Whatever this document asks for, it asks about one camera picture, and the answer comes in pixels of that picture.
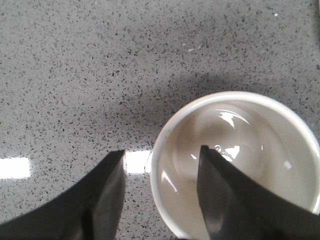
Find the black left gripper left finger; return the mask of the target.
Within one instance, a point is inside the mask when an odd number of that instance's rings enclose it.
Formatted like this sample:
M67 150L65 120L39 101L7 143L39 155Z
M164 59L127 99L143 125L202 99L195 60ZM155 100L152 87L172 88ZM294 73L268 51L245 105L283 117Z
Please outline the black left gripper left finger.
M125 196L124 150L109 152L70 189L0 225L2 240L113 240Z

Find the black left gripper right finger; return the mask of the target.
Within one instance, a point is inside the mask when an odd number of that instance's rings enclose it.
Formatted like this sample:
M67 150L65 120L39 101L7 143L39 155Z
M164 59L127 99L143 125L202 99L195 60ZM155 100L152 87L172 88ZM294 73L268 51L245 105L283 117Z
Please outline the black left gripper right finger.
M318 240L320 217L267 190L215 149L200 148L197 195L211 240Z

